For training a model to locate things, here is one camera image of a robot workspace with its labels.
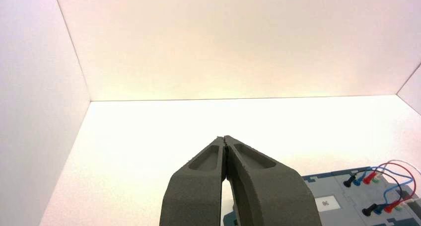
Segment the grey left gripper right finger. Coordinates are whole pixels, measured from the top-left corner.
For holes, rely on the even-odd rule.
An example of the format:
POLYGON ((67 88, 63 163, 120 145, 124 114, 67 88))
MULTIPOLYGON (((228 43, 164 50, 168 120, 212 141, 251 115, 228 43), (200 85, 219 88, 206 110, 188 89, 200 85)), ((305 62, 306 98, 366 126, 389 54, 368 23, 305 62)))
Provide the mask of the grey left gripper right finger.
POLYGON ((240 226, 320 226, 315 197, 294 169, 225 136, 226 176, 240 226))

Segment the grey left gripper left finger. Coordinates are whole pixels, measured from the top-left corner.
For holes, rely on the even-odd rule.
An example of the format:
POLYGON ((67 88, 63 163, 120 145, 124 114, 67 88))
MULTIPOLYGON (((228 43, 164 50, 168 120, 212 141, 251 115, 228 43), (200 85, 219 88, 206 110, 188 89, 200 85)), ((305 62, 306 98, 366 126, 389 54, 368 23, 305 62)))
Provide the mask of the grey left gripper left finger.
POLYGON ((217 137, 170 178, 165 191, 161 226, 218 226, 226 149, 217 137))

